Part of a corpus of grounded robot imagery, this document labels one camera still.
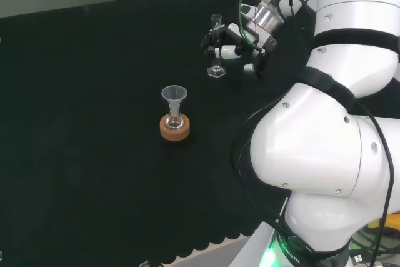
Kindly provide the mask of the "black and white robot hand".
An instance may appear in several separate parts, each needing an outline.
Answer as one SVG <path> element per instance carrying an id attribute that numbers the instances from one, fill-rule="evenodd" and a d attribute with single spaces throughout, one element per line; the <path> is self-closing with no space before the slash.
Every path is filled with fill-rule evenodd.
<path id="1" fill-rule="evenodd" d="M 211 67 L 207 69 L 210 77 L 224 76 L 226 74 L 224 64 L 233 64 L 242 55 L 250 54 L 252 61 L 244 64 L 243 70 L 260 78 L 277 45 L 278 42 L 271 33 L 249 22 L 242 34 L 235 23 L 215 26 L 205 35 L 201 49 L 211 59 Z"/>

